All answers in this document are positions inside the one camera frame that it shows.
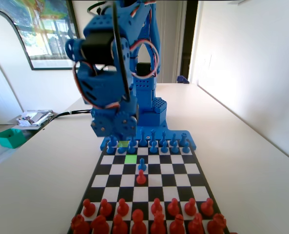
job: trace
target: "white square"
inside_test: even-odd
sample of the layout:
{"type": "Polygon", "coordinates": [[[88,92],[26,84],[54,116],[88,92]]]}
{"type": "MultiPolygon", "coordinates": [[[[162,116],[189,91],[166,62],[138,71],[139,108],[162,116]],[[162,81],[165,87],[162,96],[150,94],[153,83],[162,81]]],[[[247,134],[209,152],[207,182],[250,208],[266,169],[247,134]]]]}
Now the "white square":
{"type": "Polygon", "coordinates": [[[101,164],[112,164],[114,155],[104,155],[101,164]]]}
{"type": "Polygon", "coordinates": [[[137,155],[149,155],[149,148],[139,147],[137,155]]]}
{"type": "Polygon", "coordinates": [[[184,164],[188,174],[199,174],[198,167],[195,163],[184,164]]]}
{"type": "Polygon", "coordinates": [[[120,186],[121,187],[133,187],[135,185],[135,175],[122,175],[120,186]]]}
{"type": "Polygon", "coordinates": [[[134,202],[137,201],[149,201],[149,189],[148,187],[134,187],[134,202]]]}
{"type": "MultiPolygon", "coordinates": [[[[129,206],[129,210],[128,210],[128,213],[122,218],[123,218],[123,220],[129,221],[129,220],[131,220],[131,215],[132,215],[131,211],[132,211],[132,208],[133,208],[133,203],[132,202],[126,202],[126,204],[129,206]]],[[[119,203],[117,202],[114,216],[117,214],[118,207],[119,207],[119,203]]]]}
{"type": "MultiPolygon", "coordinates": [[[[153,201],[149,201],[149,220],[154,220],[154,214],[152,214],[151,212],[151,207],[153,205],[153,201]]],[[[160,205],[162,206],[163,208],[163,215],[164,215],[164,220],[166,220],[166,215],[165,215],[165,203],[163,201],[160,202],[160,205]]]]}
{"type": "Polygon", "coordinates": [[[174,177],[177,186],[191,186],[187,174],[175,174],[174,177]]]}
{"type": "Polygon", "coordinates": [[[178,189],[175,186],[163,187],[163,193],[164,193],[164,201],[172,201],[173,198],[176,198],[178,201],[180,201],[178,189]]]}
{"type": "Polygon", "coordinates": [[[160,164],[159,155],[149,155],[149,164],[160,164]]]}
{"type": "Polygon", "coordinates": [[[174,174],[172,164],[161,164],[160,171],[162,174],[174,174]]]}
{"type": "Polygon", "coordinates": [[[90,216],[90,217],[86,217],[86,216],[84,216],[84,209],[85,209],[85,207],[83,207],[82,208],[82,210],[81,210],[81,215],[84,217],[84,219],[85,219],[85,221],[92,221],[92,220],[94,220],[95,218],[96,218],[96,215],[97,215],[97,212],[98,212],[98,210],[99,210],[99,208],[100,208],[100,202],[93,202],[94,203],[94,205],[96,206],[96,211],[95,211],[95,213],[92,215],[92,216],[90,216]]]}
{"type": "Polygon", "coordinates": [[[161,174],[149,174],[149,187],[163,187],[161,174]]]}
{"type": "Polygon", "coordinates": [[[107,179],[109,178],[109,175],[96,175],[91,187],[105,187],[107,183],[107,179]]]}
{"type": "Polygon", "coordinates": [[[170,155],[170,157],[172,158],[173,164],[183,163],[183,159],[181,155],[170,155]]]}
{"type": "Polygon", "coordinates": [[[206,201],[209,198],[207,189],[205,186],[192,186],[192,191],[196,201],[206,201]]]}
{"type": "Polygon", "coordinates": [[[110,170],[110,175],[122,175],[124,164],[113,164],[110,170]]]}
{"type": "Polygon", "coordinates": [[[108,202],[117,202],[119,187],[106,187],[102,199],[108,202]]]}

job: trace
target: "blue object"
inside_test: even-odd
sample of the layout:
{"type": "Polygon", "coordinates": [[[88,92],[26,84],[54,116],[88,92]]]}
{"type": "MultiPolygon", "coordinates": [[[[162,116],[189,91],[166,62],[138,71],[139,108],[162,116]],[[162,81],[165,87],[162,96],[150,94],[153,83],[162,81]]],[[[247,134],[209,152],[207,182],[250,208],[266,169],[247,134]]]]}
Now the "blue object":
{"type": "Polygon", "coordinates": [[[163,153],[167,153],[167,152],[168,152],[167,142],[166,142],[166,141],[164,141],[163,147],[162,147],[160,150],[161,150],[161,152],[163,152],[163,153]]]}
{"type": "Polygon", "coordinates": [[[174,154],[179,152],[178,143],[176,141],[173,143],[173,147],[171,147],[170,150],[174,154]]]}
{"type": "Polygon", "coordinates": [[[152,147],[150,148],[150,152],[152,153],[152,154],[155,154],[156,152],[157,152],[157,148],[156,148],[156,141],[153,141],[153,143],[152,143],[152,147]]]}
{"type": "Polygon", "coordinates": [[[188,153],[190,152],[190,148],[189,148],[189,143],[188,142],[185,142],[185,146],[182,148],[182,152],[184,153],[188,153]]]}
{"type": "Polygon", "coordinates": [[[181,134],[181,140],[179,141],[179,145],[181,147],[185,146],[186,138],[187,138],[187,135],[185,133],[181,134]]]}
{"type": "Polygon", "coordinates": [[[146,170],[146,165],[144,164],[144,159],[143,158],[140,159],[140,164],[138,166],[138,169],[139,170],[143,170],[143,171],[146,170]]]}

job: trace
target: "red pawn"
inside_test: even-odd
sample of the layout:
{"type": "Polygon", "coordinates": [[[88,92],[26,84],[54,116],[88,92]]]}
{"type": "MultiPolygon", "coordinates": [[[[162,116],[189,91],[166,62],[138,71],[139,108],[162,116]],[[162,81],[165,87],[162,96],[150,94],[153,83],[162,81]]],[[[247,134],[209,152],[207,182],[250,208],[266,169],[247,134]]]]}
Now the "red pawn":
{"type": "Polygon", "coordinates": [[[119,201],[119,207],[117,208],[117,213],[119,213],[121,216],[125,216],[129,211],[129,206],[125,202],[125,199],[121,198],[119,201]]]}
{"type": "Polygon", "coordinates": [[[146,177],[143,174],[143,170],[139,171],[139,175],[136,177],[136,182],[138,184],[145,184],[146,182],[146,177]]]}
{"type": "Polygon", "coordinates": [[[183,227],[183,221],[183,216],[181,214],[177,214],[174,221],[170,224],[170,234],[184,234],[185,230],[183,227]]]}
{"type": "Polygon", "coordinates": [[[120,214],[115,215],[114,219],[114,226],[113,226],[113,234],[127,234],[128,227],[127,223],[125,223],[120,214]]]}
{"type": "Polygon", "coordinates": [[[72,218],[71,229],[73,234],[89,234],[90,227],[82,215],[78,214],[72,218]]]}
{"type": "Polygon", "coordinates": [[[152,214],[155,214],[156,211],[163,211],[162,206],[160,205],[160,200],[158,198],[154,199],[154,203],[151,206],[152,214]]]}
{"type": "Polygon", "coordinates": [[[83,202],[83,205],[84,205],[84,216],[86,217],[90,217],[92,216],[95,211],[96,211],[96,206],[94,205],[94,203],[90,203],[90,200],[89,199],[85,199],[84,202],[83,202]]]}
{"type": "Polygon", "coordinates": [[[223,230],[227,226],[227,221],[222,214],[215,214],[211,221],[207,224],[209,234],[223,234],[223,230]]]}
{"type": "Polygon", "coordinates": [[[143,212],[140,209],[136,209],[133,212],[134,225],[132,227],[132,234],[146,234],[146,226],[143,223],[143,212]]]}
{"type": "Polygon", "coordinates": [[[97,216],[90,224],[93,234],[108,234],[110,231],[109,224],[103,215],[97,216]]]}
{"type": "Polygon", "coordinates": [[[213,214],[213,200],[211,198],[207,198],[205,202],[201,204],[201,211],[206,216],[212,216],[213,214]]]}
{"type": "Polygon", "coordinates": [[[151,225],[151,234],[165,234],[164,215],[162,211],[156,211],[154,214],[154,223],[151,225]]]}
{"type": "Polygon", "coordinates": [[[167,206],[168,213],[172,216],[179,214],[179,206],[177,199],[173,198],[171,203],[167,206]]]}
{"type": "Polygon", "coordinates": [[[189,234],[204,234],[202,215],[196,213],[194,219],[188,225],[189,234]]]}
{"type": "Polygon", "coordinates": [[[100,214],[107,217],[111,214],[111,212],[112,212],[111,204],[108,203],[106,199],[102,199],[101,200],[100,214]]]}
{"type": "Polygon", "coordinates": [[[194,198],[190,198],[189,202],[187,202],[187,204],[184,205],[184,211],[189,216],[193,216],[196,213],[194,198]]]}

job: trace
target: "blue chess piece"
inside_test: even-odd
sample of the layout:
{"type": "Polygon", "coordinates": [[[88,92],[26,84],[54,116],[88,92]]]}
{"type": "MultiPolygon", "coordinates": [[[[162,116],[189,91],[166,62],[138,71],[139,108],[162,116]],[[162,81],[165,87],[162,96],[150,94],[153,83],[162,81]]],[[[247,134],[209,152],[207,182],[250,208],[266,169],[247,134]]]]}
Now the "blue chess piece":
{"type": "Polygon", "coordinates": [[[172,152],[172,153],[177,154],[177,153],[179,152],[178,142],[175,141],[175,142],[173,143],[173,147],[171,147],[170,149],[171,149],[171,152],[172,152]]]}
{"type": "Polygon", "coordinates": [[[139,145],[140,146],[147,146],[148,142],[145,140],[145,137],[144,137],[145,132],[144,132],[143,127],[141,128],[140,132],[141,132],[141,140],[139,141],[139,145]]]}
{"type": "Polygon", "coordinates": [[[182,148],[182,152],[184,153],[188,153],[190,152],[190,148],[189,148],[189,143],[188,142],[185,142],[185,146],[182,148]]]}
{"type": "Polygon", "coordinates": [[[167,152],[168,152],[167,141],[164,141],[163,147],[162,147],[160,150],[161,150],[161,152],[163,152],[163,153],[167,153],[167,152]]]}
{"type": "Polygon", "coordinates": [[[169,144],[173,146],[174,141],[175,141],[175,133],[173,134],[173,138],[171,139],[171,141],[169,141],[169,144]]]}
{"type": "Polygon", "coordinates": [[[155,130],[154,129],[151,130],[151,135],[152,135],[152,139],[150,140],[150,145],[152,145],[153,142],[156,142],[156,140],[155,140],[155,130]]]}
{"type": "Polygon", "coordinates": [[[186,133],[183,133],[183,134],[181,134],[181,140],[179,141],[179,145],[181,146],[181,147],[184,147],[185,146],[185,140],[186,140],[186,138],[187,138],[187,134],[186,133]]]}
{"type": "Polygon", "coordinates": [[[138,166],[138,169],[139,170],[143,170],[143,171],[146,170],[146,165],[144,164],[144,159],[143,158],[140,159],[140,164],[138,166]]]}
{"type": "Polygon", "coordinates": [[[153,141],[152,147],[150,148],[150,152],[152,154],[155,154],[157,152],[156,144],[157,144],[156,141],[153,141]]]}
{"type": "Polygon", "coordinates": [[[164,141],[166,141],[166,140],[165,140],[165,137],[166,137],[165,131],[163,131],[162,136],[163,136],[162,139],[159,141],[159,145],[160,145],[160,146],[163,146],[163,145],[164,145],[164,141]]]}

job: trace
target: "teal bin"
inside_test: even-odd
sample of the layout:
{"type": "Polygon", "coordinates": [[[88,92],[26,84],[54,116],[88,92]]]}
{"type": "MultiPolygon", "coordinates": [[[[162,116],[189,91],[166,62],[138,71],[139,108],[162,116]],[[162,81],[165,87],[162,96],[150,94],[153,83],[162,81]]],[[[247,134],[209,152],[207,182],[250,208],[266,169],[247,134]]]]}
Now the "teal bin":
{"type": "Polygon", "coordinates": [[[8,129],[0,133],[0,145],[15,149],[26,142],[23,132],[19,129],[8,129]]]}

